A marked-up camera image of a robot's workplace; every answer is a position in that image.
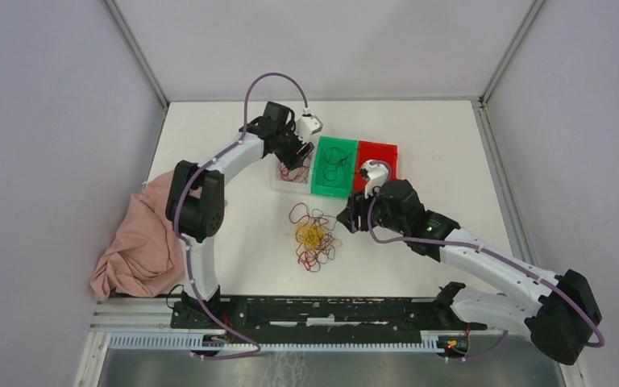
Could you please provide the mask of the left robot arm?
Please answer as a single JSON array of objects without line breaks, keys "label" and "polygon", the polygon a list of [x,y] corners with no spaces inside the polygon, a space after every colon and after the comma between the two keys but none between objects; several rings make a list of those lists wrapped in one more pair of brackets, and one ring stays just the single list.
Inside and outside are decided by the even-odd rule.
[{"label": "left robot arm", "polygon": [[300,115],[276,102],[268,102],[261,116],[246,121],[238,136],[217,154],[203,161],[180,161],[173,170],[165,216],[184,244],[188,295],[197,299],[190,316],[199,326],[215,326],[221,306],[212,301],[220,294],[214,267],[214,237],[225,215],[226,185],[246,167],[273,155],[293,171],[305,163],[321,132],[321,120],[309,107]]}]

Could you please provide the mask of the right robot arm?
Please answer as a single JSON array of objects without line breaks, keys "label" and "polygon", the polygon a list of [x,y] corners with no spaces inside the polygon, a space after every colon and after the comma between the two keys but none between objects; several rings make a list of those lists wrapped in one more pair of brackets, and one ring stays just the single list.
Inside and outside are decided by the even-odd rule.
[{"label": "right robot arm", "polygon": [[433,308],[434,321],[444,329],[461,322],[500,328],[565,365],[573,365],[586,347],[605,344],[600,308],[584,275],[572,269],[558,274],[496,250],[454,219],[426,209],[407,180],[352,193],[337,220],[350,233],[365,231],[381,244],[404,243],[496,289],[446,285]]}]

